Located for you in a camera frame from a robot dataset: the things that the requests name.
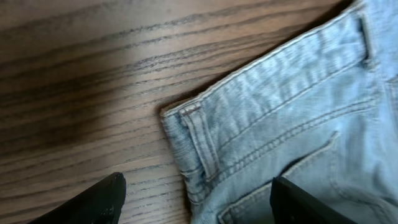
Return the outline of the light blue denim shorts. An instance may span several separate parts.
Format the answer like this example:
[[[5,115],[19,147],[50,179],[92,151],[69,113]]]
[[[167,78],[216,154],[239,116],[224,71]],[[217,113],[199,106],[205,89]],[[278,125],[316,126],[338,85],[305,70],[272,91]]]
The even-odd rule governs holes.
[[[274,223],[275,177],[356,223],[396,223],[397,2],[353,1],[162,123],[192,223]]]

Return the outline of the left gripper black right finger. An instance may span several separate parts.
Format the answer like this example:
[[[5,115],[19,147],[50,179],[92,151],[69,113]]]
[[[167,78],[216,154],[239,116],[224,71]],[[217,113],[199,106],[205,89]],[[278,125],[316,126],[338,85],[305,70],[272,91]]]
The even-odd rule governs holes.
[[[356,224],[281,176],[272,180],[270,205],[278,224]]]

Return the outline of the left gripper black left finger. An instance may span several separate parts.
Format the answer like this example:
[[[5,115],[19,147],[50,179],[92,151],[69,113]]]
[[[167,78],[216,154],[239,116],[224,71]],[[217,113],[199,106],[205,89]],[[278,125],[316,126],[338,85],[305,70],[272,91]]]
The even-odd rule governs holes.
[[[115,172],[29,224],[118,224],[126,180]]]

